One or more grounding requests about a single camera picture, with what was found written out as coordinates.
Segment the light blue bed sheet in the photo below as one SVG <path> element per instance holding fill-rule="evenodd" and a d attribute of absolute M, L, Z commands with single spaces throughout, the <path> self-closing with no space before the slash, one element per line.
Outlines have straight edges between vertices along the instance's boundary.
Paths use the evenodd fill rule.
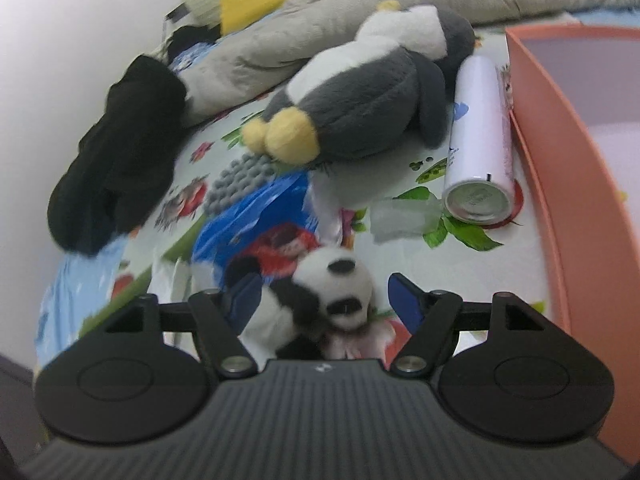
<path fill-rule="evenodd" d="M 127 242 L 127 237 L 117 237 L 93 257 L 64 255 L 40 304 L 35 336 L 38 368 L 73 344 L 85 319 L 111 300 Z"/>

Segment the grey penguin plush toy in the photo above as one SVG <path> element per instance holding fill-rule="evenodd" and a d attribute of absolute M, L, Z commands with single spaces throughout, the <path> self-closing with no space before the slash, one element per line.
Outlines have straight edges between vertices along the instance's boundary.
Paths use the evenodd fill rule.
<path fill-rule="evenodd" d="M 316 54 L 289 80 L 242 127 L 242 142 L 297 167 L 372 156 L 407 131 L 438 148 L 457 72 L 474 48 L 474 29 L 457 12 L 383 1 L 354 40 Z"/>

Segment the black clothing pile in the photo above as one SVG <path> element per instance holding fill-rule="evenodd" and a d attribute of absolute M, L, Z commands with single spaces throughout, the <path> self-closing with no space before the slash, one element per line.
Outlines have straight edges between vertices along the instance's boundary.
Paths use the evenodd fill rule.
<path fill-rule="evenodd" d="M 174 180 L 189 136 L 185 108 L 186 86 L 164 63 L 132 61 L 51 193 L 48 227 L 59 248 L 93 256 L 142 226 Z"/>

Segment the grey quilt blanket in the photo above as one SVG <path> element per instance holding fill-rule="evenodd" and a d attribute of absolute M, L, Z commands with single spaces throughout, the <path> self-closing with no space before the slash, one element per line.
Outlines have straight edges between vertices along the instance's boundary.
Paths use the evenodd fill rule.
<path fill-rule="evenodd" d="M 232 32 L 179 77 L 183 121 L 205 122 L 292 77 L 316 54 L 354 40 L 367 21 L 392 22 L 415 6 L 454 11 L 473 25 L 561 11 L 629 8 L 639 0 L 286 0 L 266 18 Z"/>

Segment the pink cardboard box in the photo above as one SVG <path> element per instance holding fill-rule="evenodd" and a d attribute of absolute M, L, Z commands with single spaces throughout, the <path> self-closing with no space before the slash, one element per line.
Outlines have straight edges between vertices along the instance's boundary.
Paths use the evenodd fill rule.
<path fill-rule="evenodd" d="M 602 441 L 639 458 L 639 33 L 506 31 L 512 120 L 533 182 L 556 322 L 611 370 Z"/>

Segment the green massage brush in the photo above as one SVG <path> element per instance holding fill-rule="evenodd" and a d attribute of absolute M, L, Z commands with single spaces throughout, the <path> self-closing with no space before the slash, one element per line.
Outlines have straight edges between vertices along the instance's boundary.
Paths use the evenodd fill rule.
<path fill-rule="evenodd" d="M 175 180 L 149 220 L 139 231 L 125 236 L 128 242 L 111 300 L 85 319 L 79 335 L 101 314 L 117 309 L 127 296 L 146 292 L 154 260 L 188 261 L 194 240 L 209 218 L 271 181 L 278 172 L 268 156 L 250 154 L 239 146 L 229 150 L 221 141 L 200 158 L 196 154 L 180 157 Z"/>

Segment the small panda plush toy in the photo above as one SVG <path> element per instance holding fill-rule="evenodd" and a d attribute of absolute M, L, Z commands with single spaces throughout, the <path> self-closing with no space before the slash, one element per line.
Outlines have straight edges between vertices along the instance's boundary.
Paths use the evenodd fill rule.
<path fill-rule="evenodd" d="M 396 330 L 376 312 L 371 273 L 351 250 L 319 247 L 272 280 L 255 257 L 237 258 L 224 284 L 249 273 L 262 277 L 262 301 L 239 340 L 260 368 L 275 359 L 386 360 Z"/>

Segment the white tissue paper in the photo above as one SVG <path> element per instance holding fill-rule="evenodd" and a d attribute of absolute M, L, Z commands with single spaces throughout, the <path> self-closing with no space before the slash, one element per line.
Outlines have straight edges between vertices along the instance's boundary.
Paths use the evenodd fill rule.
<path fill-rule="evenodd" d="M 155 295 L 160 304 L 183 302 L 189 296 L 190 281 L 191 270 L 186 261 L 156 259 L 152 263 L 148 293 Z"/>

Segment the blue red plastic snack bag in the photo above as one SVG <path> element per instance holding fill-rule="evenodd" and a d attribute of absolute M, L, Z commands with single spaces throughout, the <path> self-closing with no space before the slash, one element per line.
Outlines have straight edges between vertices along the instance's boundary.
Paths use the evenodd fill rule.
<path fill-rule="evenodd" d="M 282 278 L 308 252 L 342 240 L 342 208 L 331 180 L 323 172 L 296 171 L 208 220 L 191 261 L 208 266 L 216 283 L 232 260 L 246 256 L 258 260 L 266 278 Z"/>

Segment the white spray can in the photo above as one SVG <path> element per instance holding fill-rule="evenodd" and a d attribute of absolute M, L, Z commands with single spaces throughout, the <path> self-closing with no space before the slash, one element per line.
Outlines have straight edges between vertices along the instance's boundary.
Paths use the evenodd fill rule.
<path fill-rule="evenodd" d="M 512 139 L 501 74 L 483 55 L 461 64 L 442 202 L 456 219 L 493 226 L 510 217 L 515 185 Z"/>

